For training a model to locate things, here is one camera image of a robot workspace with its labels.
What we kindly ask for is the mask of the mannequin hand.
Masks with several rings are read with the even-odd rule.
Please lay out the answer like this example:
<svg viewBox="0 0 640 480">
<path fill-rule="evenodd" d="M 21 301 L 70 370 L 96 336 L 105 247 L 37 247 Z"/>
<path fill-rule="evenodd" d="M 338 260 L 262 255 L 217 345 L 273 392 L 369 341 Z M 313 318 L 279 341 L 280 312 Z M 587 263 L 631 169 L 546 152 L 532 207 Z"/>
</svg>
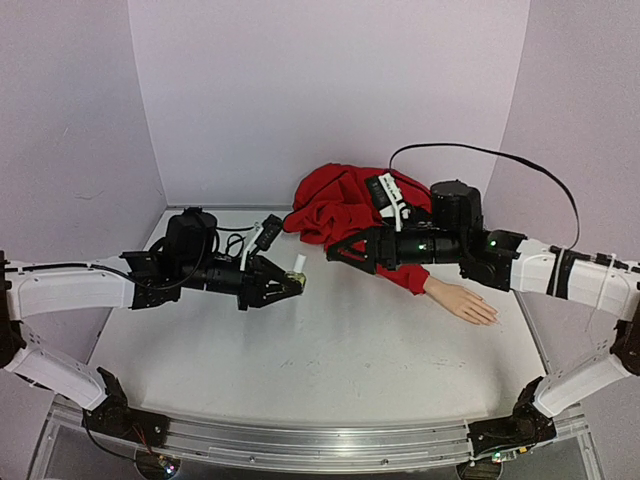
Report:
<svg viewBox="0 0 640 480">
<path fill-rule="evenodd" d="M 443 282 L 430 276 L 424 283 L 425 294 L 457 318 L 476 326 L 498 322 L 496 309 L 476 293 L 461 285 Z"/>
</svg>

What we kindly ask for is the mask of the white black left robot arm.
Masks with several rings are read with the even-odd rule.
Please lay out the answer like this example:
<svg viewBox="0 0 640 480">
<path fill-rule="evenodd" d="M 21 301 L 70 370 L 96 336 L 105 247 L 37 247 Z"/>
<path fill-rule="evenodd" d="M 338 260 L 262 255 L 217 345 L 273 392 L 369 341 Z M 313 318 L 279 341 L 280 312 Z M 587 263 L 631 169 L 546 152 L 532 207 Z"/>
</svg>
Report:
<svg viewBox="0 0 640 480">
<path fill-rule="evenodd" d="M 252 252 L 238 259 L 197 256 L 183 278 L 162 270 L 145 252 L 104 261 L 1 263 L 1 367 L 94 412 L 116 437 L 131 433 L 135 416 L 118 379 L 102 367 L 50 348 L 25 319 L 93 308 L 141 310 L 176 302 L 185 289 L 231 295 L 239 310 L 263 308 L 301 295 L 306 258 L 285 271 Z"/>
</svg>

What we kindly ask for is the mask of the white nail polish cap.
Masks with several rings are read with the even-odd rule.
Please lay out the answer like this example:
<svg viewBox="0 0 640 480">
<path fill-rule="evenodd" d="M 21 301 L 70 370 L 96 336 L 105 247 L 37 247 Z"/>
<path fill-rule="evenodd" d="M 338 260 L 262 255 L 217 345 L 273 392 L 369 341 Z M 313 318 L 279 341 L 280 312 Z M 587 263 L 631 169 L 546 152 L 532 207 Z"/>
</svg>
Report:
<svg viewBox="0 0 640 480">
<path fill-rule="evenodd" d="M 294 266 L 293 266 L 293 272 L 296 274 L 300 274 L 303 272 L 304 270 L 304 265 L 306 262 L 307 257 L 305 255 L 302 254 L 298 254 L 295 262 L 294 262 Z"/>
</svg>

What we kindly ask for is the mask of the clear nail polish bottle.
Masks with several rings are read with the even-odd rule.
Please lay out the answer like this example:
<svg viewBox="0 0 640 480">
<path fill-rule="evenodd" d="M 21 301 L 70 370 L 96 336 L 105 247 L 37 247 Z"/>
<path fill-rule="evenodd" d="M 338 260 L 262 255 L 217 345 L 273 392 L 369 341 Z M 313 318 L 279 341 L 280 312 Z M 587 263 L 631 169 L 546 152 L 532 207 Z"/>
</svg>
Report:
<svg viewBox="0 0 640 480">
<path fill-rule="evenodd" d="M 307 278 L 304 273 L 288 271 L 286 273 L 286 277 L 300 290 L 303 290 L 305 288 Z"/>
</svg>

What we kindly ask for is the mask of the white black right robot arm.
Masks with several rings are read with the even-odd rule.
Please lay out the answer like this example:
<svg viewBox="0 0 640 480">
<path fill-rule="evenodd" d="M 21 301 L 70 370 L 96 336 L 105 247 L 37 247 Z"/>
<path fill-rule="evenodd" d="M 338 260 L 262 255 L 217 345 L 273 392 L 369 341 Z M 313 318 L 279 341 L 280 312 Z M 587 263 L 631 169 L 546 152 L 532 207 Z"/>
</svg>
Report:
<svg viewBox="0 0 640 480">
<path fill-rule="evenodd" d="M 586 254 L 505 230 L 402 231 L 371 227 L 331 246 L 330 261 L 374 274 L 410 265 L 456 264 L 462 278 L 495 290 L 535 298 L 563 314 L 579 313 L 587 326 L 600 317 L 615 333 L 599 340 L 580 334 L 566 365 L 539 380 L 533 409 L 552 418 L 568 406 L 639 374 L 639 266 L 613 255 Z"/>
</svg>

